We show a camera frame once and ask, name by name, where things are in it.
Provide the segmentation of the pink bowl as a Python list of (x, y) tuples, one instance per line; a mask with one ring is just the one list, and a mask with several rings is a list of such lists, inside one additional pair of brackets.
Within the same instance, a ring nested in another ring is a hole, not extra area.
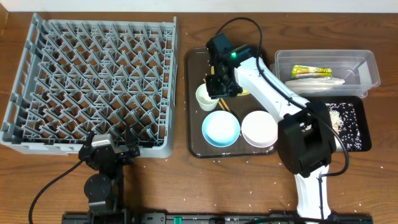
[(244, 117), (241, 133), (250, 145), (269, 147), (278, 139), (278, 125), (268, 112), (253, 111)]

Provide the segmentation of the green snack wrapper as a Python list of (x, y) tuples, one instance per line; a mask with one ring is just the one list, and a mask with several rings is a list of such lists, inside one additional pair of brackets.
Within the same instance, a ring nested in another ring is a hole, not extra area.
[(332, 77), (331, 68), (321, 68), (321, 67), (309, 67), (304, 65), (294, 65), (292, 68), (291, 77), (292, 78), (331, 78)]

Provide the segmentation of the rice food waste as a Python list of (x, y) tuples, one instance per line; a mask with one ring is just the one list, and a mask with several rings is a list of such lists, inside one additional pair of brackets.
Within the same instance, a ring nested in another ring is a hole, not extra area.
[(349, 152), (361, 151), (363, 142), (352, 103), (327, 103), (331, 124)]

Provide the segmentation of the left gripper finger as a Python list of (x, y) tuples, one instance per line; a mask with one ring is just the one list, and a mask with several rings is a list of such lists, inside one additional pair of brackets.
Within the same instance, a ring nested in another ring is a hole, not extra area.
[(87, 135), (84, 143), (83, 143), (83, 147), (84, 148), (91, 147), (91, 143), (93, 141), (94, 136), (95, 136), (95, 132), (94, 131), (90, 131), (89, 134)]
[(134, 136), (131, 132), (130, 126), (126, 126), (125, 130), (125, 145), (131, 155), (131, 157), (138, 157), (141, 155), (139, 146), (136, 144)]

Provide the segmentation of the light blue bowl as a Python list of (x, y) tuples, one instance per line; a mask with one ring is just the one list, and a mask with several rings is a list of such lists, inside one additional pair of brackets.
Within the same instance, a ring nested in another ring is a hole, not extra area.
[(207, 143), (214, 147), (228, 147), (240, 136), (238, 119), (227, 111), (214, 111), (203, 120), (201, 131)]

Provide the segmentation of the white napkin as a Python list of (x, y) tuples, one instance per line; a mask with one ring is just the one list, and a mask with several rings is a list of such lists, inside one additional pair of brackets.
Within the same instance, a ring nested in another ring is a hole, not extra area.
[(297, 94), (316, 93), (319, 91), (330, 90), (345, 83), (340, 78), (301, 78), (285, 82), (285, 85)]

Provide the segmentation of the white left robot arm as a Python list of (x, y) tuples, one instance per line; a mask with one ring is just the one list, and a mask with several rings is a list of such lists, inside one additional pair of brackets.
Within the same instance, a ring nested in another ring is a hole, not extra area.
[(138, 145), (127, 127), (125, 145), (116, 146), (110, 134), (96, 135), (90, 131), (78, 153), (78, 158), (98, 173), (85, 182), (92, 223), (118, 219), (127, 223), (130, 211), (124, 205), (123, 167), (133, 164), (141, 155)]

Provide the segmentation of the white cup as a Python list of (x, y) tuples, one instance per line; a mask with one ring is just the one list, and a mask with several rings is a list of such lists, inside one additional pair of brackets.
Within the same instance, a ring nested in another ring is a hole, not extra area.
[(196, 96), (196, 99), (197, 99), (197, 102), (198, 102), (200, 108), (203, 111), (212, 111), (216, 108), (216, 106), (218, 104), (218, 99), (214, 100), (209, 97), (205, 83), (201, 84), (197, 88), (197, 90), (195, 92), (195, 96)]

